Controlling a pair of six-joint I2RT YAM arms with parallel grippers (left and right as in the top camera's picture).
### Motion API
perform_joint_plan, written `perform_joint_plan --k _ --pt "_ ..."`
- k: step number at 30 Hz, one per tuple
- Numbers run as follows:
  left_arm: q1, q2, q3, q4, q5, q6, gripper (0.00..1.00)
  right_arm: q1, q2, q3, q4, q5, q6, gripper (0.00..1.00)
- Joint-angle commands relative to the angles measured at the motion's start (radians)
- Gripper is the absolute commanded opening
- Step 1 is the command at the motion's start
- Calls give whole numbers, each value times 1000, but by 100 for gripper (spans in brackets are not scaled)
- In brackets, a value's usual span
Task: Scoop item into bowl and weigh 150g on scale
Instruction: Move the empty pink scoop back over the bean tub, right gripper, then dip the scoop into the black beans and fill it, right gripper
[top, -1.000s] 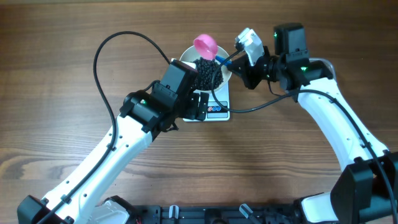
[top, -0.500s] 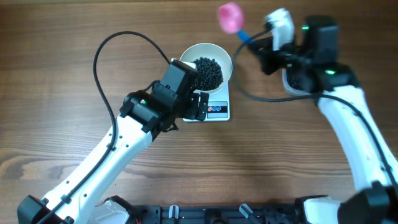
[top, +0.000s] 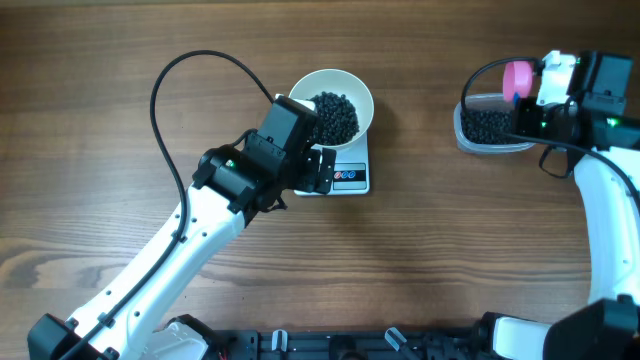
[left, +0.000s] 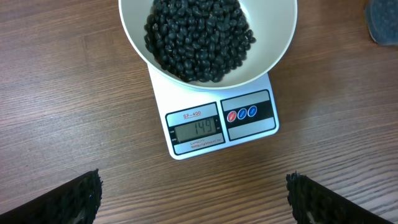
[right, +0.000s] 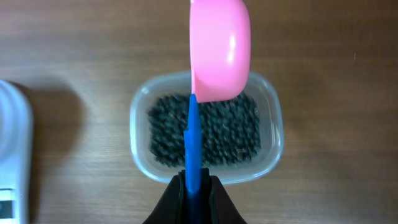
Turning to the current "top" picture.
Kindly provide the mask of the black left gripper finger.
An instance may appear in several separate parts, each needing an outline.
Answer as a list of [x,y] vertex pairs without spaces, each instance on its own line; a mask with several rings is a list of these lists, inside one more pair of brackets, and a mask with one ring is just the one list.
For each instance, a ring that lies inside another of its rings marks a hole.
[[334,177],[335,160],[335,150],[327,148],[322,149],[318,179],[315,187],[316,193],[328,194],[331,191]]
[[307,193],[318,192],[321,180],[321,151],[310,149],[305,156],[302,175],[299,179],[299,190]]

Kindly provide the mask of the pink scoop with blue handle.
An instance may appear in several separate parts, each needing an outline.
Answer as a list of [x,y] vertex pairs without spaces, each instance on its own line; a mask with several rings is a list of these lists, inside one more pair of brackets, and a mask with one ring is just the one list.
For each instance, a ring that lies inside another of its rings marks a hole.
[[505,102],[515,105],[527,98],[533,86],[534,71],[527,61],[512,61],[505,65],[502,78],[502,95]]

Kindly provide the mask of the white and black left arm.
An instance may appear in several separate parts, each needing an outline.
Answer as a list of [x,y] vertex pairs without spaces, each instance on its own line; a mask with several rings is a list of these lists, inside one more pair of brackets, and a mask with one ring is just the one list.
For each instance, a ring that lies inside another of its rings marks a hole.
[[328,193],[335,153],[314,146],[310,101],[275,99],[259,129],[208,150],[173,215],[124,270],[68,319],[29,331],[32,359],[141,359],[154,331],[202,267],[259,213],[282,210],[285,190]]

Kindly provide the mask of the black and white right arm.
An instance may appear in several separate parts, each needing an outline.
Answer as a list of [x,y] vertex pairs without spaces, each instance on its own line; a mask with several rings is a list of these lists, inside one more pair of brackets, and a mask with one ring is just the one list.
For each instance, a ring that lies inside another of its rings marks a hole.
[[633,61],[558,51],[511,57],[502,94],[514,104],[507,137],[567,154],[583,201],[591,257],[586,307],[552,324],[490,316],[482,354],[495,359],[639,356],[639,121],[624,114]]

